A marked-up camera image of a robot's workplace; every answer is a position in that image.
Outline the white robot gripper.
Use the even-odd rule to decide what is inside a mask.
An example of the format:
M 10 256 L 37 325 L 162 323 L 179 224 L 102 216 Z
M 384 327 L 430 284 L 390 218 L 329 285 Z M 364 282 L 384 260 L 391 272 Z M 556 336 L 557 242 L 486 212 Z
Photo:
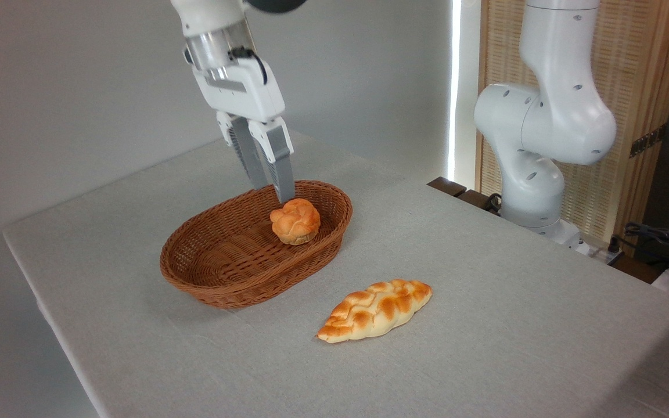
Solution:
M 261 146 L 279 203 L 295 198 L 290 163 L 294 153 L 286 122 L 286 105 L 269 65 L 252 49 L 231 49 L 228 66 L 212 71 L 193 70 L 226 144 L 234 149 L 255 190 L 268 185 L 255 141 Z

